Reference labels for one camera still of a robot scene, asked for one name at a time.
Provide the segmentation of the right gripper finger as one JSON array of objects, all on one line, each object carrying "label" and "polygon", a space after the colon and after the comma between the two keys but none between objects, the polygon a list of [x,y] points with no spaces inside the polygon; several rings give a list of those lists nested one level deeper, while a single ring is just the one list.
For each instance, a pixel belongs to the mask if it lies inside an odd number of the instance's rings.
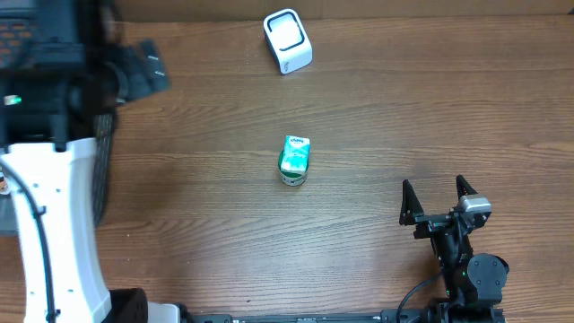
[{"label": "right gripper finger", "polygon": [[419,217],[424,216],[422,205],[408,179],[402,183],[402,205],[399,215],[400,225],[415,225]]},{"label": "right gripper finger", "polygon": [[456,176],[456,184],[457,184],[458,198],[461,198],[462,196],[477,194],[477,191],[467,182],[467,180],[461,174]]}]

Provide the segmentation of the green lid white jar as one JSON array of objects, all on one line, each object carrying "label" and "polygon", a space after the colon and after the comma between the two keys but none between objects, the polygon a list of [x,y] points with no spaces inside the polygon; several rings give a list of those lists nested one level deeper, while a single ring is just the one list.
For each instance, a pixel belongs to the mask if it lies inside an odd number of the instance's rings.
[{"label": "green lid white jar", "polygon": [[284,170],[282,168],[283,154],[284,154],[284,151],[281,151],[279,154],[279,157],[278,157],[278,162],[277,162],[279,175],[280,175],[282,182],[288,186],[291,186],[291,187],[297,187],[297,186],[302,185],[308,177],[309,164],[307,164],[306,169],[302,173],[289,172],[289,171]]}]

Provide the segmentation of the teal tissue pack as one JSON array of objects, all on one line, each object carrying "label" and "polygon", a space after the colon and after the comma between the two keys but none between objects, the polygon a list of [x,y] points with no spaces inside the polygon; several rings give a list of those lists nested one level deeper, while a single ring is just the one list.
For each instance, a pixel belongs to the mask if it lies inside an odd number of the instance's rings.
[{"label": "teal tissue pack", "polygon": [[306,137],[287,135],[285,137],[283,156],[280,158],[281,171],[304,174],[309,166],[310,140]]}]

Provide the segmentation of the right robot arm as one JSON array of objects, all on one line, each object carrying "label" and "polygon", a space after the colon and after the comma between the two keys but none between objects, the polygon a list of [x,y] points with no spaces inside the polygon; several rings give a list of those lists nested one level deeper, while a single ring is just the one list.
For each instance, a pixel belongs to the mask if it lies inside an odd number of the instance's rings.
[{"label": "right robot arm", "polygon": [[509,264],[501,257],[474,254],[469,235],[482,228],[491,215],[491,202],[479,194],[466,179],[458,175],[457,204],[445,214],[428,215],[416,196],[412,184],[402,184],[399,223],[414,227],[417,240],[430,240],[440,271],[416,285],[399,303],[395,321],[404,321],[404,306],[421,288],[442,279],[447,296],[433,299],[417,311],[412,322],[504,322],[502,289],[509,274]]}]

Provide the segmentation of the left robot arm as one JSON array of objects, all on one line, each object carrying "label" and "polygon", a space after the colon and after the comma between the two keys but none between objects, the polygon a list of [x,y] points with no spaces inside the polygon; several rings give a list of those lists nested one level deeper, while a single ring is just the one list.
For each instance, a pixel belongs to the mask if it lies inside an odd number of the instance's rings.
[{"label": "left robot arm", "polygon": [[121,42],[111,1],[1,4],[1,171],[17,222],[28,322],[183,322],[140,288],[109,289],[94,214],[116,108],[169,87],[154,44]]}]

